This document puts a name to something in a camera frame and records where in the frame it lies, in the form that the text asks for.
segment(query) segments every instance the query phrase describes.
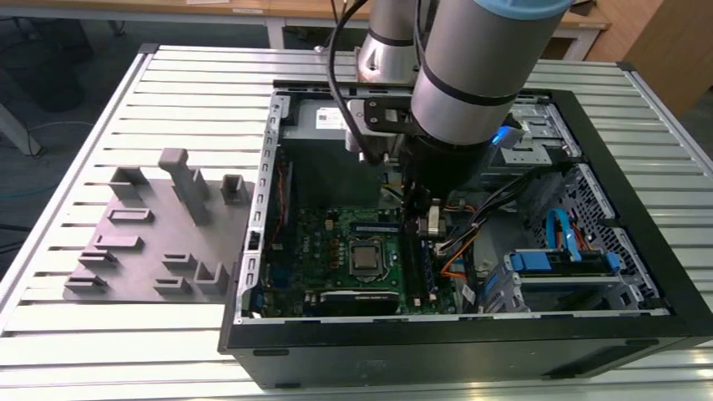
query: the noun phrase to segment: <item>white label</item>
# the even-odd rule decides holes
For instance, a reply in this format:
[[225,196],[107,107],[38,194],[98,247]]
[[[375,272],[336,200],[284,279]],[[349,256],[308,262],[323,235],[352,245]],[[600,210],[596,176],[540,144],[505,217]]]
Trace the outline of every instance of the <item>white label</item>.
[[604,29],[607,25],[603,25],[600,23],[581,23],[580,28],[596,28],[596,29]]
[[229,0],[187,0],[187,4],[221,4],[231,3]]
[[233,13],[240,14],[263,14],[265,11],[256,8],[233,8]]
[[476,293],[468,287],[467,284],[464,285],[464,291],[461,291],[461,293],[464,294],[464,297],[465,297],[465,299],[468,300],[469,303],[476,303]]
[[347,129],[343,113],[336,107],[323,107],[316,111],[317,129]]

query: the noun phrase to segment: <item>open computer tower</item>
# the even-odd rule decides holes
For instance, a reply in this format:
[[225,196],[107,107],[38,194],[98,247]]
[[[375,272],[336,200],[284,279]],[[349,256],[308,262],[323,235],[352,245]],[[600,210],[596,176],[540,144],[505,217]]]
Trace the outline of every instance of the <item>open computer tower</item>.
[[709,340],[709,307],[571,92],[523,91],[527,135],[452,192],[445,229],[513,177],[568,167],[532,178],[453,261],[404,229],[397,161],[344,149],[327,86],[276,82],[269,107],[220,340],[261,387],[591,377]]

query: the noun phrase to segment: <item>slotted aluminum table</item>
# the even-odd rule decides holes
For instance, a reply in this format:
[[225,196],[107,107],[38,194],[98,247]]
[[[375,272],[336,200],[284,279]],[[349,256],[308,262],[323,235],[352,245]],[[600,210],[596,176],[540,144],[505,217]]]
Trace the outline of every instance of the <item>slotted aluminum table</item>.
[[[355,79],[353,56],[337,57]],[[0,285],[0,399],[709,399],[713,343],[660,353],[589,380],[263,391],[216,352],[223,305],[63,300],[112,191],[116,166],[148,177],[164,147],[207,179],[255,180],[273,79],[324,80],[309,51],[163,46],[140,54]],[[713,302],[711,161],[636,73],[541,62],[528,85],[576,92],[679,259]]]

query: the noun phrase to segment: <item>green motherboard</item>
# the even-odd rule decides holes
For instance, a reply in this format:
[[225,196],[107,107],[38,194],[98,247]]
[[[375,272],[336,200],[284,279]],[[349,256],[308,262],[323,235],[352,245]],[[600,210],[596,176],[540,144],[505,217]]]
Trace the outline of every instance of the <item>green motherboard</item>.
[[[453,313],[451,280],[437,277],[431,258],[421,266],[403,261],[396,209],[300,209],[293,218],[295,235],[285,240],[291,243],[268,267],[272,286],[264,297],[269,317],[319,316],[319,293],[340,290],[396,292],[399,314]],[[360,246],[377,255],[379,274],[372,276],[359,275],[353,259]],[[405,268],[417,273],[411,282],[431,283],[419,283],[429,292],[423,299],[409,296],[407,275],[413,272]]]

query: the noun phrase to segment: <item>cpu socket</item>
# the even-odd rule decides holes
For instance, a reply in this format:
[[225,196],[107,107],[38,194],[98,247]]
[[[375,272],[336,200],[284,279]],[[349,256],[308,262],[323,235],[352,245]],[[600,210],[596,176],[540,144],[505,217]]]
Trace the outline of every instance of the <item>cpu socket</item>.
[[372,281],[384,273],[381,241],[349,243],[349,274],[361,281]]

